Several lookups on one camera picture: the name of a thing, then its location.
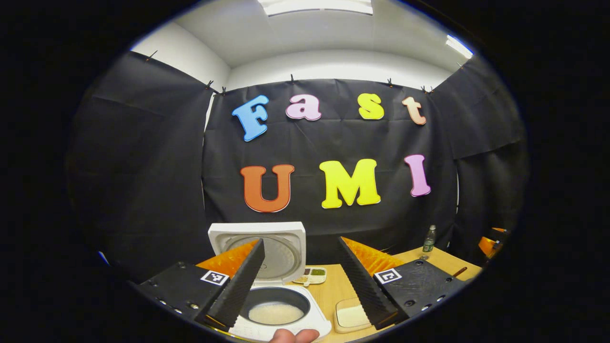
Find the hand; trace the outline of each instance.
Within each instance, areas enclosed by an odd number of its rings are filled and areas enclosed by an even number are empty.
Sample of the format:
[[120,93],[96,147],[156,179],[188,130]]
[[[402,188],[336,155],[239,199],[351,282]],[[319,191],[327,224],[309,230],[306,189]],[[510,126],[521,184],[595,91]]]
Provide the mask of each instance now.
[[314,329],[301,330],[296,336],[286,329],[277,329],[269,343],[311,343],[318,337],[320,333]]

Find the white wall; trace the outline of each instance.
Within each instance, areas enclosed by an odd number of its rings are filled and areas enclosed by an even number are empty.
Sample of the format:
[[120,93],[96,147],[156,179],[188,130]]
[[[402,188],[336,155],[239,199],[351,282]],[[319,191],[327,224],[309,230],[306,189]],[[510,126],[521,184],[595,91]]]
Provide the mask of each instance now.
[[227,90],[298,79],[354,79],[412,88],[436,87],[452,72],[398,55],[364,50],[321,50],[285,54],[231,70]]
[[212,88],[221,90],[229,77],[229,66],[182,26],[172,22],[150,33],[132,51],[150,56],[153,59],[183,71],[197,80],[208,83],[214,80]]

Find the ceiling light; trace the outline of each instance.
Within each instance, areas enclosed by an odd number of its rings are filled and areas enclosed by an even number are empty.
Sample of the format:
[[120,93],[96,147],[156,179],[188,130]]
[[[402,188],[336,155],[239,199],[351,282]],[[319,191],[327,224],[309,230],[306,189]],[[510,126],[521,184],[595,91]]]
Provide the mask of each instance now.
[[268,16],[303,10],[344,10],[373,14],[371,0],[258,0]]
[[472,57],[472,52],[462,43],[460,43],[457,39],[453,38],[450,35],[447,35],[447,42],[445,44],[454,48],[457,52],[464,55],[464,57],[466,57],[467,59]]

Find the black curtain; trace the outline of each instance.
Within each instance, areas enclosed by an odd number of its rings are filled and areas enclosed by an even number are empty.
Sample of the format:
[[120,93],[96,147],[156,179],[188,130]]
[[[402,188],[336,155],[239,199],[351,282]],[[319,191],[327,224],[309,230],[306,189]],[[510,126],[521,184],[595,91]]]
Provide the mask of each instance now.
[[526,131],[517,104],[493,68],[473,56],[442,82],[432,101],[443,116],[459,178],[459,207],[448,249],[482,264],[491,227],[516,227],[529,178]]
[[[384,116],[364,120],[358,96],[374,93],[381,99]],[[294,95],[319,99],[321,118],[314,121],[286,115]],[[249,142],[232,111],[259,95],[268,97],[267,131]],[[408,96],[421,104],[424,125],[411,120],[401,102]],[[203,183],[206,215],[213,222],[303,222],[307,232],[307,263],[338,263],[336,239],[345,236],[388,253],[420,247],[430,225],[437,227],[440,248],[447,246],[456,212],[456,168],[449,136],[442,126],[443,113],[436,110],[430,94],[421,90],[370,81],[299,80],[255,85],[217,95],[204,139]],[[424,155],[423,166],[431,192],[411,195],[412,177],[404,158]],[[374,159],[378,204],[356,202],[324,209],[325,173],[319,165],[339,161],[352,174],[361,159]],[[275,213],[250,209],[244,200],[240,169],[260,165],[262,195],[277,196],[274,165],[290,164],[291,199]]]
[[211,89],[128,52],[88,91],[66,159],[73,206],[90,246],[143,281],[212,252],[201,150]]

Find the wooden table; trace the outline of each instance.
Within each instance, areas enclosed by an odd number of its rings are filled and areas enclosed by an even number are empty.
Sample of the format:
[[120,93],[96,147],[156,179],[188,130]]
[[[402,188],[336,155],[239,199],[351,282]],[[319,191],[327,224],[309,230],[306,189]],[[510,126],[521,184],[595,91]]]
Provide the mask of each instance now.
[[[394,255],[405,263],[414,261],[422,255],[422,248],[413,249],[404,253]],[[477,265],[470,264],[455,256],[452,256],[442,250],[434,249],[428,259],[428,262],[442,269],[443,271],[454,274],[463,267],[468,267],[466,271],[457,276],[460,280],[468,280],[477,275],[481,268]],[[335,305],[344,299],[356,298],[356,292],[351,287],[350,281],[345,275],[340,264],[326,265],[309,265],[308,267],[324,267],[326,268],[326,281],[321,284],[311,284],[308,289],[314,296],[315,301],[320,306],[326,319],[332,322],[334,326]],[[292,285],[302,286],[301,284],[289,283]],[[381,330],[376,330],[374,327],[366,328],[350,333],[337,333],[333,330],[322,339],[323,343],[349,342],[362,337],[369,336]]]

